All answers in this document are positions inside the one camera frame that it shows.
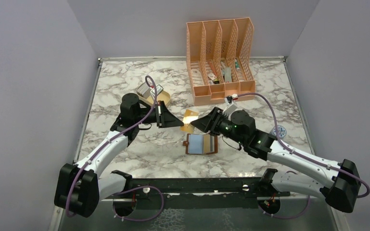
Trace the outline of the gold credit card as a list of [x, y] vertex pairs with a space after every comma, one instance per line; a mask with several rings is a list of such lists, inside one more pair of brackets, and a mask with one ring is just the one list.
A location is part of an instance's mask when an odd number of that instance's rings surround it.
[[189, 109], [186, 109], [183, 117], [183, 126], [180, 127], [180, 130], [189, 134], [194, 133], [195, 127], [191, 125], [191, 122], [197, 120], [199, 117], [199, 112], [195, 112]]

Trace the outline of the brown leather card holder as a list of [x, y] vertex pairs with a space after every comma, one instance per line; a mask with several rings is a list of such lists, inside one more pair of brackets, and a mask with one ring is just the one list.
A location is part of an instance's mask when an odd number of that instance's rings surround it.
[[187, 134], [183, 141], [186, 154], [209, 155], [218, 153], [218, 138], [210, 134]]

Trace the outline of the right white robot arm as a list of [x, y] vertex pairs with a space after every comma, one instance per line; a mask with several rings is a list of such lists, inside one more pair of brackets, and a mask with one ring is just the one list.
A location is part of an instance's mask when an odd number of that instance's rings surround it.
[[202, 132], [224, 136], [237, 142], [249, 156], [282, 164], [300, 172], [299, 176], [279, 170], [267, 170], [259, 182], [259, 191], [266, 196], [274, 192], [295, 192], [324, 198], [331, 207], [353, 212], [361, 187], [356, 164], [323, 159], [278, 141], [270, 133], [256, 128], [255, 119], [244, 110], [227, 116], [218, 107], [208, 115], [191, 122]]

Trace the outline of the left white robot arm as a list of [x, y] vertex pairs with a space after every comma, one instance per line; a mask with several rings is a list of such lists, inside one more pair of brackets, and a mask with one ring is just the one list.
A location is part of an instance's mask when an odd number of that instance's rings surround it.
[[120, 114], [103, 141], [84, 159], [61, 167], [54, 205], [72, 215], [87, 218], [100, 200], [115, 193], [122, 198], [129, 196], [132, 193], [129, 175], [117, 171], [103, 179], [100, 176], [111, 161], [134, 141], [141, 130], [140, 124], [156, 124], [158, 128], [183, 126], [164, 101], [148, 105], [135, 93], [125, 94]]

